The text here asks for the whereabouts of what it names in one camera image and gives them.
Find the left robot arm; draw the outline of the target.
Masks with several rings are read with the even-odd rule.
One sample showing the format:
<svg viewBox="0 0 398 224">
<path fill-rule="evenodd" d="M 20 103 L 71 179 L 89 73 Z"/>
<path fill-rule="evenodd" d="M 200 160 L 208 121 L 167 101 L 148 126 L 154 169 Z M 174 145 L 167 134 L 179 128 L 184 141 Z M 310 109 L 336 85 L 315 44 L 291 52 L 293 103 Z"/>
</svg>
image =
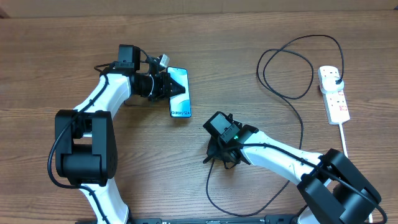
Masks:
<svg viewBox="0 0 398 224">
<path fill-rule="evenodd" d="M 47 161 L 50 180 L 63 189 L 78 189 L 88 199 L 96 223 L 134 223 L 115 181 L 118 150 L 113 119 L 133 95 L 149 101 L 167 99 L 170 116 L 192 115 L 188 72 L 170 67 L 135 45 L 121 44 L 117 60 L 94 67 L 99 83 L 81 104 L 55 115 L 55 140 Z"/>
</svg>

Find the Samsung Galaxy smartphone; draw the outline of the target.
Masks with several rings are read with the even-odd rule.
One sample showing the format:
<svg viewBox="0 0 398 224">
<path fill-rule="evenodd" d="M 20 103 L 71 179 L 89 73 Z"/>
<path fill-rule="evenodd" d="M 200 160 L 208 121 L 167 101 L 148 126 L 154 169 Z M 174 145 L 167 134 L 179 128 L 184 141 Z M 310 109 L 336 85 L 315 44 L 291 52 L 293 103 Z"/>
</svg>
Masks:
<svg viewBox="0 0 398 224">
<path fill-rule="evenodd" d="M 168 67 L 172 79 L 172 91 L 169 100 L 170 116 L 173 118 L 190 118 L 192 110 L 188 84 L 188 72 L 184 68 Z"/>
</svg>

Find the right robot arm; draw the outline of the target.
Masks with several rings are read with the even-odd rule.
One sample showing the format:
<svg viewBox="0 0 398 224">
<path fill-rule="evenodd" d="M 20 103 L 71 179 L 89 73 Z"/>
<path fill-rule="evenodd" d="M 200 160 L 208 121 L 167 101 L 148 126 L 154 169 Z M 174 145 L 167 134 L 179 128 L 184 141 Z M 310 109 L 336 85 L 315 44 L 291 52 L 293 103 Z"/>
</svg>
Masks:
<svg viewBox="0 0 398 224">
<path fill-rule="evenodd" d="M 381 196 L 340 151 L 308 152 L 270 138 L 231 114 L 217 111 L 204 125 L 211 138 L 207 157 L 224 164 L 264 167 L 295 184 L 319 223 L 366 223 Z"/>
</svg>

